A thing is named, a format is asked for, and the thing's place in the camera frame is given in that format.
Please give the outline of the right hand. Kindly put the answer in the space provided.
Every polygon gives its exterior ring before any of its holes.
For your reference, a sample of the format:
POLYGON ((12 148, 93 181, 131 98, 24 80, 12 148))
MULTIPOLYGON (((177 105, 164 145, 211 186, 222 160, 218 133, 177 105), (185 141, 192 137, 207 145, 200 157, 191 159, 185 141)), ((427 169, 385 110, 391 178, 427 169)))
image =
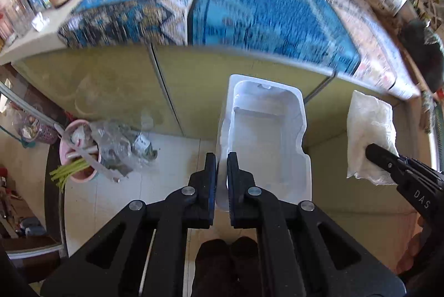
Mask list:
POLYGON ((419 251, 425 242, 425 220, 423 217, 418 218, 418 227, 415 229, 416 233, 412 236, 411 240, 407 244, 406 251, 402 255, 400 261, 397 263, 396 274, 400 275, 405 271, 412 268, 414 264, 415 257, 418 255, 419 251))

